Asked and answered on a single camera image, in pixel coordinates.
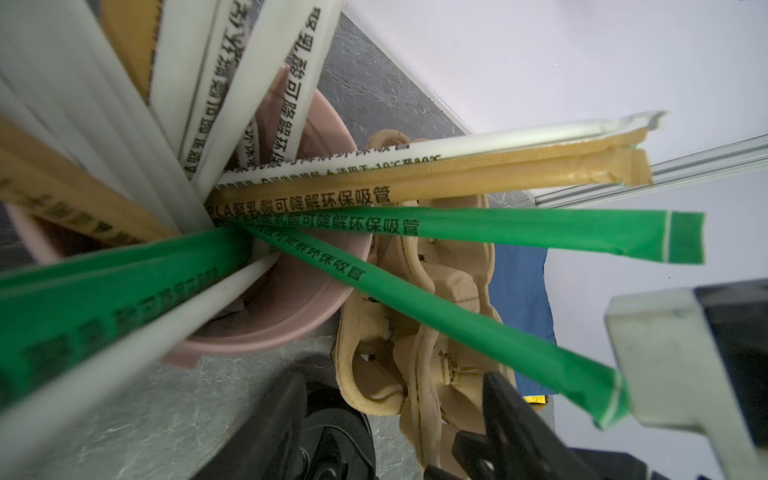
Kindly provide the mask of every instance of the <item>brown paper straw wrapper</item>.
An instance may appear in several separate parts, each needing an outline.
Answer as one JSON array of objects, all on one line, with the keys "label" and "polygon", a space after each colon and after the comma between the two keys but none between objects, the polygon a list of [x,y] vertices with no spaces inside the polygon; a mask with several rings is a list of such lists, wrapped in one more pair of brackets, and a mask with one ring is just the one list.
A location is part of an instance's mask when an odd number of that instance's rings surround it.
[{"label": "brown paper straw wrapper", "polygon": [[162,0],[101,0],[101,28],[144,101],[162,8]]},{"label": "brown paper straw wrapper", "polygon": [[652,183],[645,152],[632,147],[503,162],[505,155],[514,158],[515,153],[225,188],[215,190],[208,197],[206,207],[212,218],[220,219],[574,184]]},{"label": "brown paper straw wrapper", "polygon": [[179,234],[3,117],[0,200],[107,245]]}]

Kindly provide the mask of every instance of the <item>pink plastic cup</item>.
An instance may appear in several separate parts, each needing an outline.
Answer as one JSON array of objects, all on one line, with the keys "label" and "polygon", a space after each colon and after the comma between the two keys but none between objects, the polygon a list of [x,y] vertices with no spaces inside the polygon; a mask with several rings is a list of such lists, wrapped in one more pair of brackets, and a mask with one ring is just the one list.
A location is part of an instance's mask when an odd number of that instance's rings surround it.
[{"label": "pink plastic cup", "polygon": [[[283,104],[286,72],[274,82],[257,112],[260,154],[268,158]],[[306,120],[300,157],[355,151],[355,142],[330,103],[315,92]],[[64,257],[98,248],[93,240],[31,217],[8,205],[8,216],[32,258],[54,263]],[[370,235],[313,232],[365,260]],[[344,303],[352,288],[288,255],[282,255],[261,288],[242,312],[213,320],[184,340],[166,357],[174,365],[191,368],[205,354],[233,355],[283,345],[311,332]]]}]

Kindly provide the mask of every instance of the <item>white wall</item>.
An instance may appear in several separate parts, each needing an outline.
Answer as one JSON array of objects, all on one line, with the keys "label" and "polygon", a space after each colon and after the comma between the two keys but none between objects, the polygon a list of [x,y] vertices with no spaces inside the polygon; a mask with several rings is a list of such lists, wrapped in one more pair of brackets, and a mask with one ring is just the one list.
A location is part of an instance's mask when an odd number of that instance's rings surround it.
[{"label": "white wall", "polygon": [[670,111],[651,163],[768,134],[768,2],[349,0],[473,133]]},{"label": "white wall", "polygon": [[[707,212],[707,262],[704,266],[669,266],[599,253],[549,250],[545,282],[558,344],[615,365],[603,320],[611,297],[768,276],[766,185],[768,169],[598,205]],[[699,473],[722,478],[709,445],[698,435],[646,429],[634,419],[601,433],[566,399],[555,403],[554,419],[558,434],[569,445],[628,451],[672,480],[692,480]]]}]

